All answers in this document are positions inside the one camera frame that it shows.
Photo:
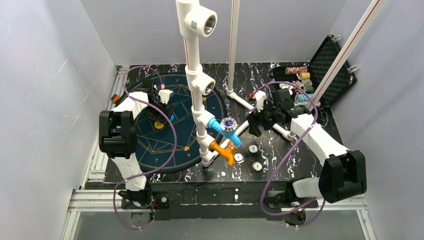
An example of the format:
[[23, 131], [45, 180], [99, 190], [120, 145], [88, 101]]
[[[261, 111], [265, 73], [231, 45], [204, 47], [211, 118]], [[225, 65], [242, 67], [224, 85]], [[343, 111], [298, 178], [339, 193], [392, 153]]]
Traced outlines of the yellow button chip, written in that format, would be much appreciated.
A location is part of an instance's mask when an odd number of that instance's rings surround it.
[[159, 121], [155, 121], [155, 122], [154, 122], [154, 127], [155, 127], [157, 130], [161, 130], [161, 129], [163, 129], [163, 128], [165, 127], [165, 125], [164, 125], [163, 123], [159, 122]]

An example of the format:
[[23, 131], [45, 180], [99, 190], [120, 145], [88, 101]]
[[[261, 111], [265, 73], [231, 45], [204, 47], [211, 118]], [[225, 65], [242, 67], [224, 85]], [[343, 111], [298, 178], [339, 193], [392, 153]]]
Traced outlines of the light blue 10 chip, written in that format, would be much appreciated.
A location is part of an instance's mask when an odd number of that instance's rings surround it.
[[258, 147], [256, 144], [251, 144], [251, 145], [248, 147], [248, 151], [249, 151], [251, 154], [255, 154], [255, 153], [257, 153], [257, 152], [259, 151], [259, 147]]

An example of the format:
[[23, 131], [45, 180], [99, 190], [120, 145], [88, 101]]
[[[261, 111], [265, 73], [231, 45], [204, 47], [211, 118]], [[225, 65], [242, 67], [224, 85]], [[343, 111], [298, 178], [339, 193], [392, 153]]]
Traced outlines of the grey white poker chip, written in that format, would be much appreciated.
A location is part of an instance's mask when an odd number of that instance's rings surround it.
[[255, 172], [260, 172], [260, 171], [262, 171], [262, 170], [263, 170], [263, 165], [262, 165], [260, 162], [255, 161], [255, 162], [253, 162], [253, 164], [252, 164], [252, 169], [253, 169]]

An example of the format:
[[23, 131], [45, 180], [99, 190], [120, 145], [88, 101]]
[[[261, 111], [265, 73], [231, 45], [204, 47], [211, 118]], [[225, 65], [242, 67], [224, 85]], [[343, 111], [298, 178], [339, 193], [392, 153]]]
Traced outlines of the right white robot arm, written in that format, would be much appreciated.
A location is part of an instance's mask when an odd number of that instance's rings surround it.
[[261, 136], [259, 126], [269, 130], [284, 124], [313, 151], [322, 166], [319, 177], [303, 178], [287, 184], [279, 199], [294, 202], [323, 198], [335, 203], [367, 191], [366, 159], [359, 150], [351, 151], [332, 138], [303, 105], [295, 105], [290, 91], [274, 90], [271, 98], [258, 90], [250, 97], [256, 106], [248, 113], [249, 133]]

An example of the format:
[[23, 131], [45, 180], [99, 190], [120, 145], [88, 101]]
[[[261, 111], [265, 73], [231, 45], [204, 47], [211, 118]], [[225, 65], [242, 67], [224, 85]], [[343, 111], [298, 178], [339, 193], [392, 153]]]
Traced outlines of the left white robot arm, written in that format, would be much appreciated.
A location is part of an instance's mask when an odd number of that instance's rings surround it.
[[166, 122], [172, 113], [167, 110], [174, 92], [159, 87], [152, 80], [129, 92], [118, 105], [99, 114], [99, 149], [117, 166], [125, 180], [125, 189], [143, 191], [147, 178], [140, 175], [142, 170], [135, 156], [137, 147], [136, 118], [145, 112], [149, 118]]

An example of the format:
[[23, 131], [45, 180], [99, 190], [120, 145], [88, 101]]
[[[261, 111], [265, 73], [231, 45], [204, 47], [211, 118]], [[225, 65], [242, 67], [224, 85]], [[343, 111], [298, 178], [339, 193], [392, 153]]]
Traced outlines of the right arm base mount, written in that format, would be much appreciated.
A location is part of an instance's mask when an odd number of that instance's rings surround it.
[[[291, 209], [298, 208], [310, 200], [311, 198], [298, 198], [294, 195], [291, 196], [288, 191], [270, 190], [266, 193], [264, 198], [264, 206], [267, 211], [278, 213], [282, 212], [282, 209], [287, 208], [290, 211]], [[302, 208], [299, 208], [292, 213], [282, 215], [282, 220], [286, 225], [291, 227], [302, 226], [307, 223], [306, 208], [315, 208], [317, 206], [318, 203], [314, 200], [310, 204], [304, 205]]]

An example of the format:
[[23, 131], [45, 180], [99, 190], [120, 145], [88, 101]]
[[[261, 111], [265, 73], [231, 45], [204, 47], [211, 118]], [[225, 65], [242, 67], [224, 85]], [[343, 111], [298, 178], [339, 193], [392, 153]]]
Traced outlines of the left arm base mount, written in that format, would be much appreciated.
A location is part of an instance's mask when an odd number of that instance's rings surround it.
[[121, 209], [162, 210], [169, 208], [170, 205], [170, 194], [166, 191], [120, 190], [118, 195], [122, 198]]

